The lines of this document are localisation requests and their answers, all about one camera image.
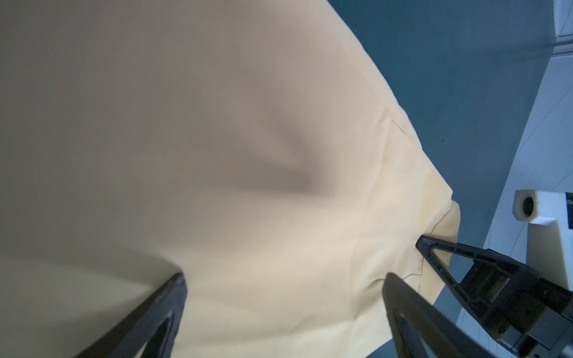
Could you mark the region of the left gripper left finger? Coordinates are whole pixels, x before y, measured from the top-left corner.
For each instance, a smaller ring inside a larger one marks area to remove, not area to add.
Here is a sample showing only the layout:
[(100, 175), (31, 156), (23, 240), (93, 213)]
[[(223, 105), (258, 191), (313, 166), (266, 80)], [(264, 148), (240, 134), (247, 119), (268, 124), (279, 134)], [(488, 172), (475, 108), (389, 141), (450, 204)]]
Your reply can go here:
[(79, 357), (170, 357), (178, 335), (187, 284), (174, 274)]

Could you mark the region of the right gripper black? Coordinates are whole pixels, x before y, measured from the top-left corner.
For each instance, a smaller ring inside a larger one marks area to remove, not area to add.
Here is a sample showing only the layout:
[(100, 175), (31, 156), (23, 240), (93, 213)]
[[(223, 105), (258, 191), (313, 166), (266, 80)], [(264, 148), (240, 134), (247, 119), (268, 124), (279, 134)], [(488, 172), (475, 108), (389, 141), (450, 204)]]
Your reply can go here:
[(516, 357), (572, 356), (572, 292), (491, 249), (422, 236), (416, 248), (482, 328)]

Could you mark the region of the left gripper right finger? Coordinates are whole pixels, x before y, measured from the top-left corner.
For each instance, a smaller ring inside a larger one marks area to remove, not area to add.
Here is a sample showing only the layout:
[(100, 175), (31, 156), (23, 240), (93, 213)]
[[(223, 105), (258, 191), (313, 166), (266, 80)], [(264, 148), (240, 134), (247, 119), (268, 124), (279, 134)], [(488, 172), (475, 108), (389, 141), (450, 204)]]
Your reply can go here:
[(382, 288), (386, 315), (399, 357), (491, 357), (396, 274)]

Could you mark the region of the yellow skirt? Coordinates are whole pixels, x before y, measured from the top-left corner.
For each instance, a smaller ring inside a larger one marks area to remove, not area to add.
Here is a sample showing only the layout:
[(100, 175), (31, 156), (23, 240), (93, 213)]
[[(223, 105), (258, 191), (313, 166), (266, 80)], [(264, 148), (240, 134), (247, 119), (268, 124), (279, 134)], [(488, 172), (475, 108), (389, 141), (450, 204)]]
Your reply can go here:
[(366, 357), (459, 223), (326, 1), (1, 3), (3, 357), (74, 357), (178, 271), (174, 357)]

